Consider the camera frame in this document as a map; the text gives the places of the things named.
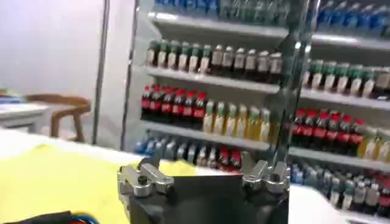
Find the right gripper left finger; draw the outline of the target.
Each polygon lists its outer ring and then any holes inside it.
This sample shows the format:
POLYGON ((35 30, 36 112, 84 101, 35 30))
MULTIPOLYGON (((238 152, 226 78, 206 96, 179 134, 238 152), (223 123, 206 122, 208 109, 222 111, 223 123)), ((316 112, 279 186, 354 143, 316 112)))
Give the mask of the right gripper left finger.
POLYGON ((152 191, 168 195, 174 188, 174 178, 163 174, 158 168, 160 155, 143 158, 135 169, 121 166, 117 172, 118 194, 148 197, 152 191))

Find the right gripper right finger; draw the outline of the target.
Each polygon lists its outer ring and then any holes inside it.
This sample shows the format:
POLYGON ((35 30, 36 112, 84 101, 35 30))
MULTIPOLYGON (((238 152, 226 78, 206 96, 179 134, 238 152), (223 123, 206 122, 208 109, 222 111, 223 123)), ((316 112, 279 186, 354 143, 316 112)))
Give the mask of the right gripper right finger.
POLYGON ((242 187, 254 193, 265 188, 272 194, 284 194, 290 189, 289 168, 286 162, 274 165, 265 160, 254 162, 249 152, 241 152, 242 187))

